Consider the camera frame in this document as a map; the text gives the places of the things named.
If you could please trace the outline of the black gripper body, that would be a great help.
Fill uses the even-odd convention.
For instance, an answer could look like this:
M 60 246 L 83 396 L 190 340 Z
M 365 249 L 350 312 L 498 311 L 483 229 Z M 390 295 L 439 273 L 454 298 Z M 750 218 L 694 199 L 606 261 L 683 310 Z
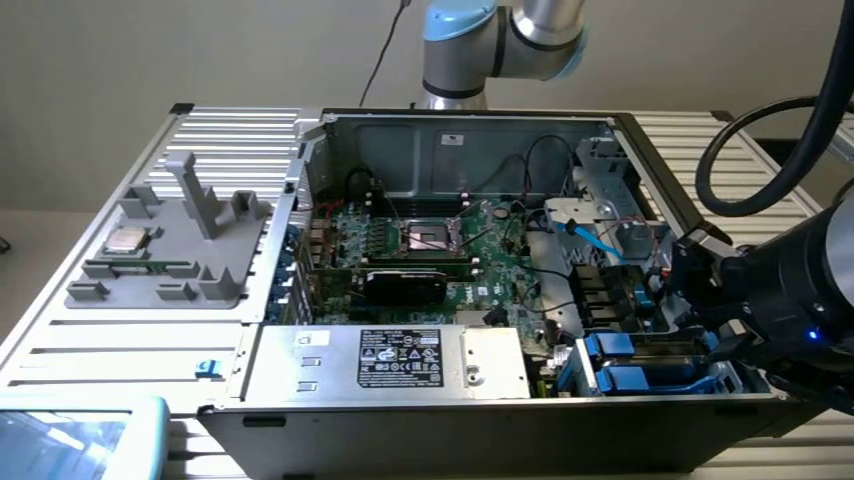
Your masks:
M 772 242 L 726 262 L 758 342 L 734 355 L 796 396 L 853 413 L 853 256 Z

